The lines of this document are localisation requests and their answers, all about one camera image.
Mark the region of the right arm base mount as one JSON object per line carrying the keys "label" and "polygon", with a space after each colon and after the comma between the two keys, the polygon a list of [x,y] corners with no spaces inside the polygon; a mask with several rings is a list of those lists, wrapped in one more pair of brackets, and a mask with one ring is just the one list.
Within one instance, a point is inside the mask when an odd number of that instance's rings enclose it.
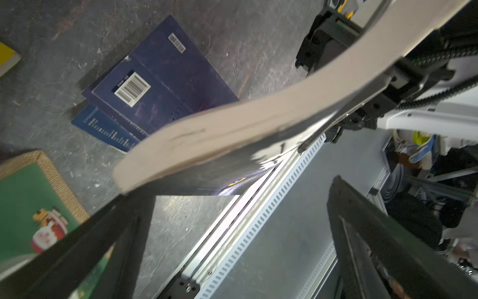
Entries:
{"label": "right arm base mount", "polygon": [[302,41],[295,67],[313,74],[347,50],[363,29],[331,8],[324,8]]}

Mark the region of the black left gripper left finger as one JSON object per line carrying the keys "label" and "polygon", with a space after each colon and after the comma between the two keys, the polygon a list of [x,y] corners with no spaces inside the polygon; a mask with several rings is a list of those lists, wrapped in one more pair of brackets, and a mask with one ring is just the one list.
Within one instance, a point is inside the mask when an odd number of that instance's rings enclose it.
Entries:
{"label": "black left gripper left finger", "polygon": [[118,196],[64,239],[1,281],[3,299],[67,299],[111,251],[95,299],[133,296],[155,197]]}

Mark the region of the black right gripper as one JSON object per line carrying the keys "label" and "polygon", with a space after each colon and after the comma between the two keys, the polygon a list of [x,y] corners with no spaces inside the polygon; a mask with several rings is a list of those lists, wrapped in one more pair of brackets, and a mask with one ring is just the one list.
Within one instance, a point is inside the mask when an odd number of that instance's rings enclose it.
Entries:
{"label": "black right gripper", "polygon": [[385,73],[388,85],[328,129],[325,133],[326,142],[337,143],[344,130],[376,129],[377,120],[392,110],[422,108],[442,101],[444,97],[441,95],[422,99],[419,96],[440,81],[449,81],[454,77],[454,71],[448,68],[448,64],[447,58],[418,61],[400,59]]}

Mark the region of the dark wolf cover book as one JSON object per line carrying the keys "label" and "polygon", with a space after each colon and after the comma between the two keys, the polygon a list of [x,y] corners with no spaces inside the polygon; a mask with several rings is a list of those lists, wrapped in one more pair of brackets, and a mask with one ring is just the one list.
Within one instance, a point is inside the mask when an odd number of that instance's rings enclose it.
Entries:
{"label": "dark wolf cover book", "polygon": [[386,1],[348,49],[301,82],[213,108],[152,134],[115,166],[122,194],[218,195],[246,189],[385,90],[395,63],[465,1]]}

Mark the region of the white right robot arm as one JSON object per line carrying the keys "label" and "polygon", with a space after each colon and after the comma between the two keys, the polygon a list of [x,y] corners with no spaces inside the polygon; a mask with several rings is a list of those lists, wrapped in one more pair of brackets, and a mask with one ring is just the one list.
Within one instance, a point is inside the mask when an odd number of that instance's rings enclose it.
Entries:
{"label": "white right robot arm", "polygon": [[452,142],[478,141],[478,3],[469,2],[444,26],[432,32],[408,59],[428,78],[417,93],[393,104],[384,94],[334,126],[343,130],[382,128],[440,135]]}

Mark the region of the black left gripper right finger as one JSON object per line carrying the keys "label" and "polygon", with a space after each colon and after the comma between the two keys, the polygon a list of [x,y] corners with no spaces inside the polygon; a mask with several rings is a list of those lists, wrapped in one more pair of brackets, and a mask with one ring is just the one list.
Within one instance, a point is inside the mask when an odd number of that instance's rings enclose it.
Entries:
{"label": "black left gripper right finger", "polygon": [[340,176],[327,211],[346,298],[388,299],[372,257],[413,299],[475,299],[478,285]]}

